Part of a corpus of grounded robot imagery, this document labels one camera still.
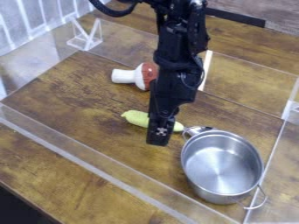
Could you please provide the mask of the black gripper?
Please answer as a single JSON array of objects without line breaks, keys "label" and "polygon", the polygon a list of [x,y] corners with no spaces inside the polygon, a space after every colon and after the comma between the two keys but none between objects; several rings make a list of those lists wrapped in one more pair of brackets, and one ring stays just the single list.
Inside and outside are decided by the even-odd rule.
[{"label": "black gripper", "polygon": [[157,78],[150,82],[149,121],[145,142],[165,146],[173,133],[178,107],[193,102],[202,80],[202,62],[197,56],[205,51],[205,29],[180,25],[160,27],[153,62]]}]

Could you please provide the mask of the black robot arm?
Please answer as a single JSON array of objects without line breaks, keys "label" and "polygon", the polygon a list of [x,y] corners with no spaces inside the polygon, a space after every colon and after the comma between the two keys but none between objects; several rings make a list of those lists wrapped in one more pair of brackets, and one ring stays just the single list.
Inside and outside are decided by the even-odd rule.
[{"label": "black robot arm", "polygon": [[153,62],[158,66],[149,82],[145,142],[165,146],[173,133],[178,106],[194,100],[204,71],[198,53],[206,50],[206,0],[158,0],[154,3],[158,42]]}]

